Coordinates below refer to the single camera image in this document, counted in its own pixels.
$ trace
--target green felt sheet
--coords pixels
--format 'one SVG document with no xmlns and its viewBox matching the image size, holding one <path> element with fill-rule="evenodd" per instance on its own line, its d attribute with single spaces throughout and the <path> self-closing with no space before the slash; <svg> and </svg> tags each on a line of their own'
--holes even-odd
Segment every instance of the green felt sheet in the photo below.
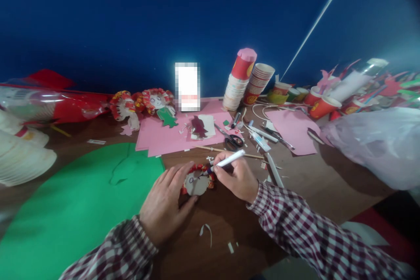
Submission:
<svg viewBox="0 0 420 280">
<path fill-rule="evenodd" d="M 49 280 L 139 213 L 164 171 L 134 143 L 99 148 L 65 166 L 21 207 L 0 243 L 0 279 Z"/>
</svg>

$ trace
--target person's left hand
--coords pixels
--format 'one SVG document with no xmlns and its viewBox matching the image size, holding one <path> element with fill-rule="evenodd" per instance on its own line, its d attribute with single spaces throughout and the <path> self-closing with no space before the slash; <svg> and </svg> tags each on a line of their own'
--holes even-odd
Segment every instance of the person's left hand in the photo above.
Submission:
<svg viewBox="0 0 420 280">
<path fill-rule="evenodd" d="M 198 196 L 192 196 L 181 209 L 179 193 L 185 177 L 194 162 L 178 164 L 166 170 L 155 181 L 140 210 L 140 222 L 146 235 L 156 247 L 160 247 L 190 213 Z"/>
</svg>

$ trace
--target scissors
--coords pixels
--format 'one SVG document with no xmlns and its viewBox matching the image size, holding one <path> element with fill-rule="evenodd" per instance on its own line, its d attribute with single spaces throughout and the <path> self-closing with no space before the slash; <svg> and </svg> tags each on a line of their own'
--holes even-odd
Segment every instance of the scissors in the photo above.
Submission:
<svg viewBox="0 0 420 280">
<path fill-rule="evenodd" d="M 244 146 L 244 141 L 240 137 L 235 135 L 228 135 L 218 125 L 214 125 L 225 136 L 224 144 L 227 150 L 236 152 L 240 147 Z"/>
</svg>

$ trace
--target green paper cup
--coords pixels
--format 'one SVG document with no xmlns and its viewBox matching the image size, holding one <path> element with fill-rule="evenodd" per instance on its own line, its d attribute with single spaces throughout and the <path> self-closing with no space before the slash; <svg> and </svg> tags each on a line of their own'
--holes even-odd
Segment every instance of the green paper cup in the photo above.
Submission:
<svg viewBox="0 0 420 280">
<path fill-rule="evenodd" d="M 288 93 L 288 97 L 287 97 L 287 102 L 293 102 L 293 100 L 300 95 L 299 90 L 295 89 L 295 88 L 290 88 L 289 89 L 289 93 Z"/>
</svg>

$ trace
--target hand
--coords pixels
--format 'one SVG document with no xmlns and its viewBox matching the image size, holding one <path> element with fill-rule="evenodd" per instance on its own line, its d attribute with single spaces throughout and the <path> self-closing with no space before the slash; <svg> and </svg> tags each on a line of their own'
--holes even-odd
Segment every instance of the hand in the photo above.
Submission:
<svg viewBox="0 0 420 280">
<path fill-rule="evenodd" d="M 152 243 L 161 246 L 182 224 L 198 196 L 192 196 L 181 209 L 179 192 L 194 162 L 178 164 L 155 181 L 140 210 L 140 222 Z"/>
<path fill-rule="evenodd" d="M 232 152 L 219 153 L 214 159 L 214 164 L 216 165 L 232 154 Z M 234 168 L 232 175 L 225 172 L 221 167 L 215 166 L 214 172 L 217 178 L 239 199 L 253 203 L 258 194 L 258 181 L 254 177 L 248 163 L 241 157 L 233 161 L 231 165 Z"/>
</svg>

